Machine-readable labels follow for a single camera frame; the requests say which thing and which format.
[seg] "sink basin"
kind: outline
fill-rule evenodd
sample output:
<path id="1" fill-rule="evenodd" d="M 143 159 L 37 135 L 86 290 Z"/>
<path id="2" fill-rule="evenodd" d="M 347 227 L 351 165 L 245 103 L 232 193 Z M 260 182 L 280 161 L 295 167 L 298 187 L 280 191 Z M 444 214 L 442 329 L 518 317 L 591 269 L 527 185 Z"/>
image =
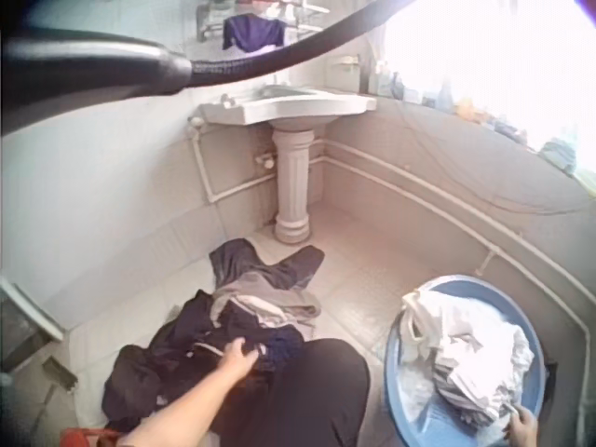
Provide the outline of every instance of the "sink basin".
<path id="1" fill-rule="evenodd" d="M 309 148 L 314 128 L 341 115 L 363 114 L 376 108 L 375 98 L 335 94 L 311 88 L 267 86 L 255 93 L 203 104 L 208 123 L 248 126 L 268 121 L 278 149 L 278 216 L 275 235 L 287 244 L 310 236 L 306 202 L 308 196 Z"/>
<path id="2" fill-rule="evenodd" d="M 375 98 L 335 94 L 312 88 L 267 86 L 255 94 L 203 104 L 207 122 L 248 126 L 269 121 L 275 129 L 296 132 L 332 122 L 340 115 L 357 115 L 374 110 Z"/>

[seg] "black pants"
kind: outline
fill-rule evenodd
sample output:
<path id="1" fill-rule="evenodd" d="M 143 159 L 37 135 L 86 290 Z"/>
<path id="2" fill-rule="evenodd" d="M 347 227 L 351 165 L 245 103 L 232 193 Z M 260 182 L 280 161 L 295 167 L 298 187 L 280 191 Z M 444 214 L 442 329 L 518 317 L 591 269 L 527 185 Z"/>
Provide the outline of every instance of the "black pants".
<path id="1" fill-rule="evenodd" d="M 317 340 L 277 373 L 240 433 L 222 447 L 354 447 L 370 387 L 364 358 L 346 342 Z"/>

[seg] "tiled floor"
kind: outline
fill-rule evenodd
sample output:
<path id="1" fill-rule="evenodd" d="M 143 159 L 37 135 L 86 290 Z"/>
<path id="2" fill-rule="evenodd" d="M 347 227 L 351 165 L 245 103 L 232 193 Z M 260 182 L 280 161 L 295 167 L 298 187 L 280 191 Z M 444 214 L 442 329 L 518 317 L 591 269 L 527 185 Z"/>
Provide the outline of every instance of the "tiled floor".
<path id="1" fill-rule="evenodd" d="M 307 243 L 325 251 L 325 260 L 309 285 L 323 307 L 315 338 L 346 340 L 369 364 L 372 388 L 359 445 L 400 445 L 384 404 L 386 337 L 400 297 L 436 273 L 339 210 L 319 202 L 310 213 L 313 236 Z M 249 240 L 269 264 L 298 249 L 275 241 L 271 227 Z M 213 291 L 213 287 L 210 262 L 204 258 L 71 332 L 70 366 L 80 381 L 74 393 L 80 426 L 98 427 L 105 422 L 103 383 L 118 350 L 126 344 L 147 345 L 174 305 L 184 303 L 199 288 Z"/>

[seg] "blue plastic basin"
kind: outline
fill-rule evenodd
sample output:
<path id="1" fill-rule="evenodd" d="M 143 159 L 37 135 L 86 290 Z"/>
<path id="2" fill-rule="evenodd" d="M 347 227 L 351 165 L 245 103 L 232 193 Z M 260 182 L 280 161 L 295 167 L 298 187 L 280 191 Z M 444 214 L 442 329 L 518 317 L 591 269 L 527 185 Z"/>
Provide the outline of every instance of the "blue plastic basin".
<path id="1" fill-rule="evenodd" d="M 491 284 L 465 275 L 451 275 L 432 279 L 420 291 L 440 291 L 453 296 L 475 298 L 495 307 L 504 318 L 520 326 L 534 352 L 535 358 L 530 371 L 524 377 L 521 404 L 536 416 L 542 408 L 546 383 L 544 355 L 538 337 L 515 302 Z M 385 358 L 385 384 L 389 410 L 401 440 L 408 447 L 475 447 L 477 441 L 473 431 L 460 423 L 451 406 L 441 398 L 433 398 L 415 423 L 408 421 L 400 399 L 398 375 L 400 373 L 399 318 L 396 318 L 389 339 Z"/>

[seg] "shower hose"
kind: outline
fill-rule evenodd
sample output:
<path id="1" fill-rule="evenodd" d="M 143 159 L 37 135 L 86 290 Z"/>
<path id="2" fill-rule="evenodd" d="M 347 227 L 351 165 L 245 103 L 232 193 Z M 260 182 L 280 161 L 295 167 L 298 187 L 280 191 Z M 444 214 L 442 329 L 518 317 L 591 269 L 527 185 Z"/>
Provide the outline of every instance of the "shower hose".
<path id="1" fill-rule="evenodd" d="M 340 47 L 412 1 L 376 0 L 296 44 L 233 61 L 189 61 L 119 35 L 24 28 L 3 41 L 2 133 L 103 102 L 268 75 Z"/>

